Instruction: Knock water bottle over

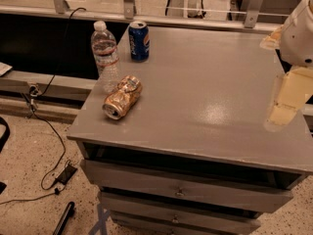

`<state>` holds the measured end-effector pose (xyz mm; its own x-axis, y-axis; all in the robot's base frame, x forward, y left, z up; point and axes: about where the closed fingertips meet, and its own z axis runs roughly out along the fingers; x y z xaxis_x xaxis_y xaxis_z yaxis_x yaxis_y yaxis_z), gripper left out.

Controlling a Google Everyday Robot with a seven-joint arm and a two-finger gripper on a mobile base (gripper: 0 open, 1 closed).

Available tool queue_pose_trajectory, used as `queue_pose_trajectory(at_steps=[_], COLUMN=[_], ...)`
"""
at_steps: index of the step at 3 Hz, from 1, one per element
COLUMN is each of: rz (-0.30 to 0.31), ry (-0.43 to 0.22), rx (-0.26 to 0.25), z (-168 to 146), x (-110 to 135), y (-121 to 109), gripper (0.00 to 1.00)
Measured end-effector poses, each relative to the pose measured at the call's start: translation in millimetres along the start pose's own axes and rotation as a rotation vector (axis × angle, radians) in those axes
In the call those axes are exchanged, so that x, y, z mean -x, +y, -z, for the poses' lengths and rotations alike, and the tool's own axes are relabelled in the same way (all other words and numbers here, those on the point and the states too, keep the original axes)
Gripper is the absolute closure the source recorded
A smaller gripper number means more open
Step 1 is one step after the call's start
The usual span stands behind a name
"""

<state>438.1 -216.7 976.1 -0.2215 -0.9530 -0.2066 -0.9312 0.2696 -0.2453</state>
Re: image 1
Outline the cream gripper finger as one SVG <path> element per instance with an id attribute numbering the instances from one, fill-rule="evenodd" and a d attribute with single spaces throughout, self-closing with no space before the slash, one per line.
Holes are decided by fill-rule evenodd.
<path id="1" fill-rule="evenodd" d="M 312 96 L 312 68 L 292 66 L 286 74 L 277 76 L 264 122 L 265 129 L 270 132 L 282 130 Z"/>
<path id="2" fill-rule="evenodd" d="M 260 42 L 260 47 L 266 50 L 276 50 L 280 48 L 282 27 L 279 26 Z"/>

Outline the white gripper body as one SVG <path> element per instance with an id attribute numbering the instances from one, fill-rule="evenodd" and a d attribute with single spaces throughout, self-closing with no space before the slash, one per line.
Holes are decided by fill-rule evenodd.
<path id="1" fill-rule="evenodd" d="M 301 0 L 281 32 L 281 58 L 294 66 L 313 66 L 313 0 Z"/>

